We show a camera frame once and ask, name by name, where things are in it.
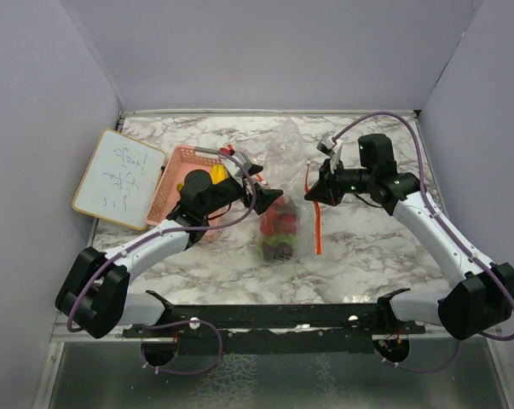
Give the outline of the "yellow fake banana bunch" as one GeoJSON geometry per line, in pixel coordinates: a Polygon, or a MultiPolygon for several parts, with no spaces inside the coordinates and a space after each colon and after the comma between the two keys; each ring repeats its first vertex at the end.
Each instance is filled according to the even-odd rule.
{"type": "MultiPolygon", "coordinates": [[[[210,176],[211,182],[213,184],[217,184],[221,181],[224,181],[229,177],[229,173],[228,173],[226,167],[222,164],[214,164],[211,167],[202,169],[202,171],[204,171],[205,173],[207,173],[210,176]]],[[[182,181],[179,181],[176,184],[176,191],[178,193],[181,192],[181,190],[184,188],[185,180],[187,179],[187,177],[188,176],[185,176],[182,179],[182,181]]]]}

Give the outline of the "red fake berry bunch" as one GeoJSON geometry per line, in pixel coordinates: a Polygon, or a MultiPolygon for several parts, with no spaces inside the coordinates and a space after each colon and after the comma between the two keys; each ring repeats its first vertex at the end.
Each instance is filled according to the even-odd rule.
{"type": "Polygon", "coordinates": [[[263,236],[297,233],[297,206],[291,199],[281,196],[259,218],[263,236]]]}

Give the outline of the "zip bag with yellow fruit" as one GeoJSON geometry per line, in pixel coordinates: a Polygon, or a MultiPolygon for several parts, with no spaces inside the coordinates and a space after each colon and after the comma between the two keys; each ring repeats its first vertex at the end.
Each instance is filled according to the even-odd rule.
{"type": "Polygon", "coordinates": [[[308,155],[296,123],[288,118],[266,144],[264,176],[271,187],[288,193],[304,193],[308,155]]]}

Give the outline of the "zip bag with berries grapes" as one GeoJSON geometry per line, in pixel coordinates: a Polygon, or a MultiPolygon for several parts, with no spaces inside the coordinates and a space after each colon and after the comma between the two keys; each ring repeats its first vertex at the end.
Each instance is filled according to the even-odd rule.
{"type": "Polygon", "coordinates": [[[259,216],[261,238],[258,249],[266,263],[287,262],[323,253],[321,210],[304,199],[309,192],[310,162],[274,164],[259,181],[278,187],[283,194],[259,216]]]}

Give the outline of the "green fake grape bunch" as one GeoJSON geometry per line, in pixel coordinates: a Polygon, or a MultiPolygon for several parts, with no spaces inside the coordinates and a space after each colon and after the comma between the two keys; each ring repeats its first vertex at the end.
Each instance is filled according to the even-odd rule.
{"type": "Polygon", "coordinates": [[[264,236],[261,240],[261,244],[271,245],[273,247],[282,243],[288,244],[292,249],[295,249],[297,245],[297,236],[295,234],[274,234],[271,236],[264,236]]]}

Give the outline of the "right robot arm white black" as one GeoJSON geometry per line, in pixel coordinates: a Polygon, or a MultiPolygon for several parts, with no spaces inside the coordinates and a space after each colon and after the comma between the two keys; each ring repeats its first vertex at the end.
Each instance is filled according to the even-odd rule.
{"type": "Polygon", "coordinates": [[[399,290],[384,296],[388,305],[376,311],[377,327],[394,333],[406,321],[419,321],[465,340],[507,321],[514,310],[514,268],[479,253],[440,211],[421,180],[398,172],[389,137],[364,135],[358,147],[361,167],[346,169],[340,159],[341,142],[322,138],[317,148],[327,158],[305,199],[336,206],[347,193],[370,195],[414,235],[451,287],[447,293],[399,290]]]}

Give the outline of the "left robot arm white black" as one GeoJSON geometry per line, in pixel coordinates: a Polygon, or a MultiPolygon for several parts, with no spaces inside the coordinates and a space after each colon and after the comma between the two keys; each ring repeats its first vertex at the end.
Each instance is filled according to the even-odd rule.
{"type": "Polygon", "coordinates": [[[248,212],[261,215],[282,194],[249,176],[213,183],[203,170],[189,172],[173,211],[155,228],[109,251],[88,247],[78,254],[55,299],[67,317],[67,330],[99,339],[117,325],[142,324],[150,334],[163,336],[172,324],[165,303],[147,293],[129,298],[130,284],[167,257],[199,243],[213,229],[211,214],[241,201],[248,212]]]}

